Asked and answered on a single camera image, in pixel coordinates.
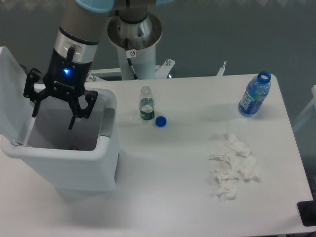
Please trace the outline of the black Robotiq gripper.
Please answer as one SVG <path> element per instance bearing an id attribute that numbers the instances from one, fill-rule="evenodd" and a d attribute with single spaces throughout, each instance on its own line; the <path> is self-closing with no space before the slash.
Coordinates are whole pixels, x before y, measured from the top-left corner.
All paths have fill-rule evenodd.
<path id="1" fill-rule="evenodd" d="M 88 119 L 90 117 L 98 97 L 97 91 L 84 88 L 92 63 L 75 61 L 75 53 L 74 48 L 69 48 L 66 57 L 63 57 L 54 50 L 45 76 L 36 68 L 32 68 L 27 73 L 23 96 L 34 103 L 33 118 L 39 112 L 41 101 L 49 96 L 68 102 L 73 114 L 68 127 L 69 130 L 72 130 L 77 118 Z M 43 79 L 45 89 L 36 92 L 34 85 L 41 79 Z M 84 97 L 87 103 L 85 108 L 80 106 L 79 99 L 81 97 Z"/>

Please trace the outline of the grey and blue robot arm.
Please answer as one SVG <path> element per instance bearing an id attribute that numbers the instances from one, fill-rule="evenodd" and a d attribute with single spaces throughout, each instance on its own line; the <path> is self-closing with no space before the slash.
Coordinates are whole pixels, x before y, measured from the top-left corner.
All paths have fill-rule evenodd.
<path id="1" fill-rule="evenodd" d="M 84 87 L 103 31 L 117 48 L 123 80 L 156 77 L 156 44 L 162 35 L 159 19 L 148 11 L 161 0 L 69 0 L 46 74 L 31 69 L 24 97 L 34 104 L 36 117 L 42 100 L 67 102 L 73 118 L 88 118 L 96 91 Z"/>

